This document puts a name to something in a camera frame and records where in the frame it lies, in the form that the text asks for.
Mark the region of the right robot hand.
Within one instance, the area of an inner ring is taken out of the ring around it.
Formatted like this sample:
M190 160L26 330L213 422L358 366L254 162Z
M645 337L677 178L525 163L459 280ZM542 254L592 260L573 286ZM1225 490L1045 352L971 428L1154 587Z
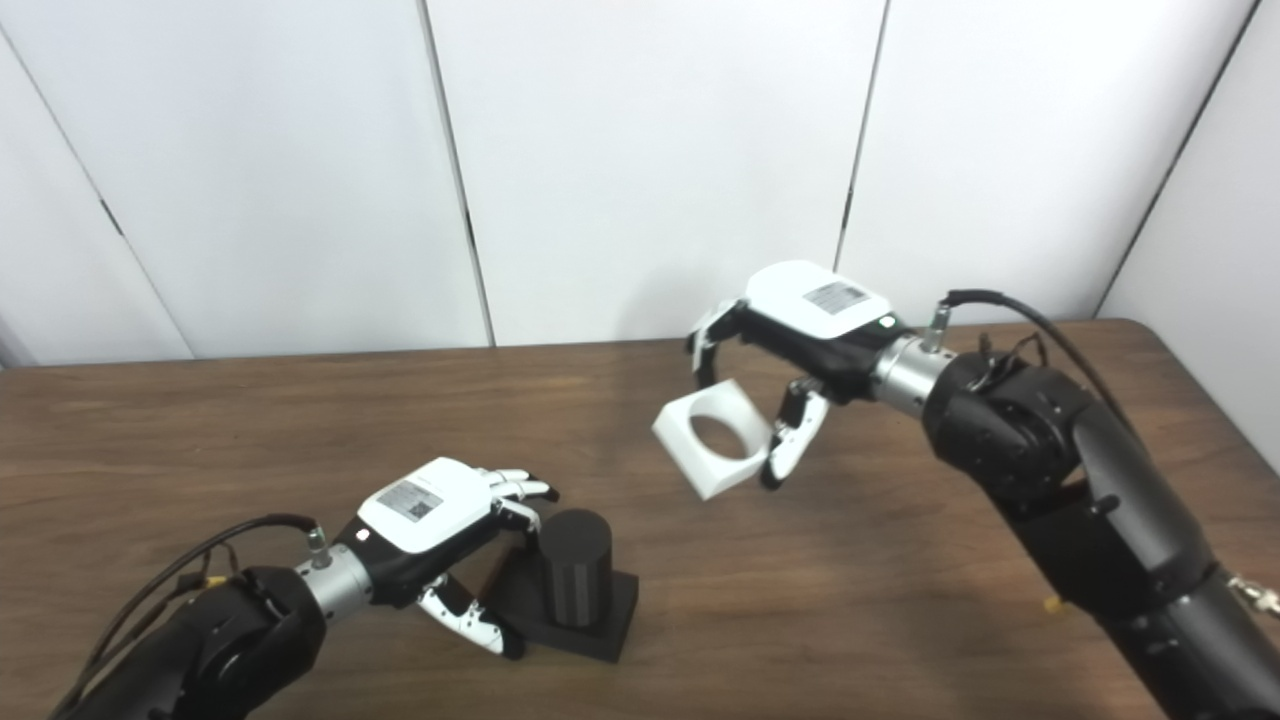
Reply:
M769 265L744 293L705 313L685 340L698 388L717 382L718 347L754 345L800 370L772 423L760 484L780 489L817 437L832 406L873 402L877 365L911 334L883 296L809 261Z

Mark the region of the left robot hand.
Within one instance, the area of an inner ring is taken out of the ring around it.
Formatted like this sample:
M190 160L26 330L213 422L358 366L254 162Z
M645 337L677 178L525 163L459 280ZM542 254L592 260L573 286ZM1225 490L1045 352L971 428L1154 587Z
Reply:
M541 516L530 498L556 503L561 495L530 471L438 457L369 496L335 544L358 564L366 605L413 605L474 644L515 661L525 653L524 638L451 571L502 532L520 533L536 548Z

